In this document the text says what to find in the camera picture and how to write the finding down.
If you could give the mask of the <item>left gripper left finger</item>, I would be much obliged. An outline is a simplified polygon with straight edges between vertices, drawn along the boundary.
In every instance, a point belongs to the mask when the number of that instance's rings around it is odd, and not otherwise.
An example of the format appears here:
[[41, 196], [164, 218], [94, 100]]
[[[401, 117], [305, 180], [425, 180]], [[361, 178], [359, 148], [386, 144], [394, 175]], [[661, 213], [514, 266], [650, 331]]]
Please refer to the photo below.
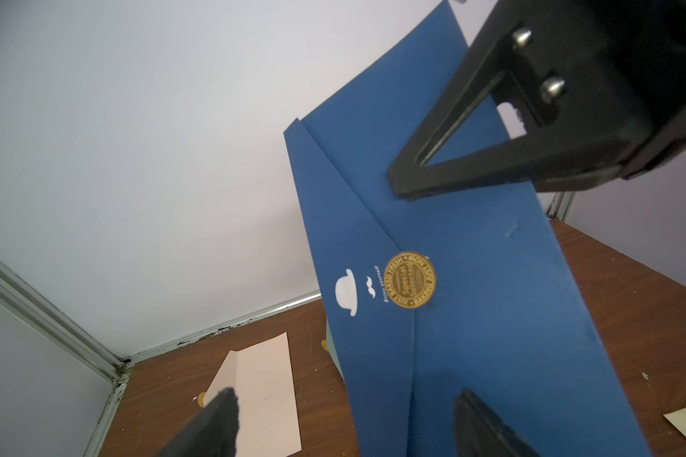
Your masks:
[[233, 388], [221, 390], [157, 457], [236, 456], [239, 407]]

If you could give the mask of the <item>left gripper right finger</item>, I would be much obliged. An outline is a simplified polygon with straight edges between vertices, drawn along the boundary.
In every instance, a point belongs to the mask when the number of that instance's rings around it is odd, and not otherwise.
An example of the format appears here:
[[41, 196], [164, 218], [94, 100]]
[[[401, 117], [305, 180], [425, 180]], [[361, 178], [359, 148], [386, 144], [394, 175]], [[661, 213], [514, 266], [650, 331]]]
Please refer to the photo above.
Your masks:
[[454, 400], [453, 429], [458, 456], [539, 457], [472, 390], [463, 390]]

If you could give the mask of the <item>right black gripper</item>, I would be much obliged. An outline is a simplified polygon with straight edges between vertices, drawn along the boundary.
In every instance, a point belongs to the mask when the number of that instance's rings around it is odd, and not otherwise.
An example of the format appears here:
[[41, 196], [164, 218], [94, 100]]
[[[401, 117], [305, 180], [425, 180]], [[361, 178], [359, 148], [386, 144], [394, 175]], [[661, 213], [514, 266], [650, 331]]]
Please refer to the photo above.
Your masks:
[[388, 178], [409, 200], [576, 192], [684, 150], [686, 1], [500, 1]]

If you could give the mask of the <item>pink envelope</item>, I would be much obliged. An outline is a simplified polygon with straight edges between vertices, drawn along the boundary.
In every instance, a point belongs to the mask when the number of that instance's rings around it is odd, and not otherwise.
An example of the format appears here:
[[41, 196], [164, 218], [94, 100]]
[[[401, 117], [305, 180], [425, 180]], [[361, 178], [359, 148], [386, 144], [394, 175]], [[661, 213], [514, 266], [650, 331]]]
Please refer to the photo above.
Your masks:
[[207, 407], [225, 388], [238, 399], [238, 456], [290, 456], [302, 449], [288, 336], [231, 350], [197, 403]]

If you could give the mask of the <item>navy blue envelope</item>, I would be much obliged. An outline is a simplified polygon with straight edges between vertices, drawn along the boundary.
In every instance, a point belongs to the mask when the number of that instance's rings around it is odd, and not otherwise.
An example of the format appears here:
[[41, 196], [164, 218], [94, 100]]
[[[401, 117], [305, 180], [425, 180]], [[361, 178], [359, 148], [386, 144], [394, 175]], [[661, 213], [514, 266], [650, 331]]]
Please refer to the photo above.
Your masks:
[[442, 2], [284, 134], [360, 453], [455, 455], [472, 390], [541, 456], [646, 456], [532, 185], [394, 195], [466, 51]]

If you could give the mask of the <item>mint green envelope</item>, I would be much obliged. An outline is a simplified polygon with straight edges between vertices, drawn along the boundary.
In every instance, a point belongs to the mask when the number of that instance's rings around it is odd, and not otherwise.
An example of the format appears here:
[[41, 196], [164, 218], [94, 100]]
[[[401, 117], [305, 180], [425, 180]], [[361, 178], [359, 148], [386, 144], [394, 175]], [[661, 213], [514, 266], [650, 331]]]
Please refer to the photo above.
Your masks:
[[321, 346], [327, 354], [331, 357], [331, 360], [333, 361], [333, 364], [335, 365], [335, 368], [337, 369], [338, 373], [340, 374], [341, 378], [344, 378], [343, 372], [341, 369], [341, 365], [338, 359], [337, 355], [337, 349], [335, 348], [335, 342], [333, 342], [333, 333], [330, 328], [329, 322], [325, 323], [325, 338], [321, 342]]

